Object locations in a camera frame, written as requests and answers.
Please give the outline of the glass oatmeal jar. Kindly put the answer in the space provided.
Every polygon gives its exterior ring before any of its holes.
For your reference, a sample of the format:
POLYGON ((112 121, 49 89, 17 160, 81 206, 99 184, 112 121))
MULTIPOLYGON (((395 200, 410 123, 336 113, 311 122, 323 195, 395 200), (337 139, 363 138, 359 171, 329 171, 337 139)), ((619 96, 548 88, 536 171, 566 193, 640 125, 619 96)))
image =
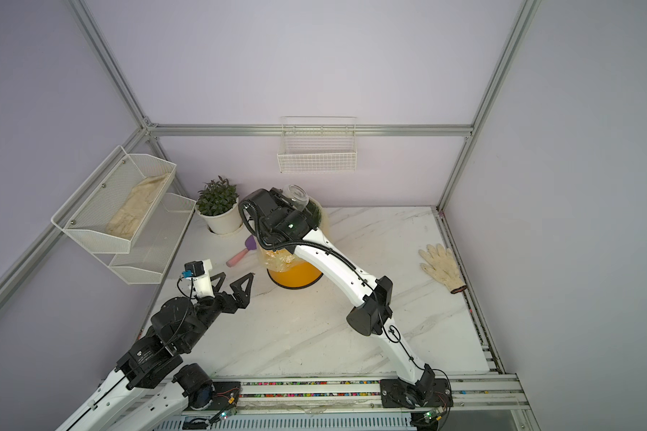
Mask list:
POLYGON ((305 211, 309 204, 309 195, 296 184, 289 184, 282 190, 283 196, 288 199, 298 211, 305 211))

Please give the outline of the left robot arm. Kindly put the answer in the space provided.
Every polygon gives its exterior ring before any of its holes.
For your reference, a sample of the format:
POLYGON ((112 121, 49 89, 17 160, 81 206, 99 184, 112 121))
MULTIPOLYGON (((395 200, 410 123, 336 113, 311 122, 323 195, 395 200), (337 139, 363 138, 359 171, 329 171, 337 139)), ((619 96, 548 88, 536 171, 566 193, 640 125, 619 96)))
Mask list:
POLYGON ((217 384, 197 364, 184 364, 222 314, 248 307, 254 275, 222 291, 225 274, 191 281, 189 294, 166 301, 146 334, 117 361, 95 392, 61 425, 62 430, 151 430, 186 409, 210 411, 206 427, 237 411, 241 385, 217 384))

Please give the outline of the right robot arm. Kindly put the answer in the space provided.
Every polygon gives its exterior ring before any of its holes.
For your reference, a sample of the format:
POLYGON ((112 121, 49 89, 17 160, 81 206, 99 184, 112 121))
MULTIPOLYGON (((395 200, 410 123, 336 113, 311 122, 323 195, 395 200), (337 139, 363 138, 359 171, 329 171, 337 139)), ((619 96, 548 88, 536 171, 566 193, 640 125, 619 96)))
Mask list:
POLYGON ((264 251, 285 250, 318 269, 350 300, 346 321, 355 332, 375 339, 395 364, 394 402, 414 409, 426 406, 435 393, 434 369, 404 344, 393 319, 393 282, 377 278, 340 252, 306 207, 279 189, 259 189, 239 203, 244 225, 264 251))

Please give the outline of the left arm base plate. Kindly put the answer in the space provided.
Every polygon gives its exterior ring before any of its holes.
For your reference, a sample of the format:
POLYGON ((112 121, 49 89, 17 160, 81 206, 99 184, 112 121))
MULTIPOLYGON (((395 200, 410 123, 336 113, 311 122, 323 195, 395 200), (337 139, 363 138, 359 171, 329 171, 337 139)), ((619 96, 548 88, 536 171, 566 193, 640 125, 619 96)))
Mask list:
POLYGON ((222 411, 237 405, 242 384, 237 381, 211 382, 192 391, 188 409, 192 411, 222 411))

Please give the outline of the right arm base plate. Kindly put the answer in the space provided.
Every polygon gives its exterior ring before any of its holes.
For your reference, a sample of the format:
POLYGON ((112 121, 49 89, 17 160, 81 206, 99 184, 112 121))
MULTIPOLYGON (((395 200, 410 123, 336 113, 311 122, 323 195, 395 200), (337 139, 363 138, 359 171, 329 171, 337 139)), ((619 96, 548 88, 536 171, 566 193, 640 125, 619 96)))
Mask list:
POLYGON ((452 408, 454 400, 449 381, 434 379, 431 384, 408 384, 401 379, 382 379, 379 382, 382 406, 389 408, 421 409, 452 408))

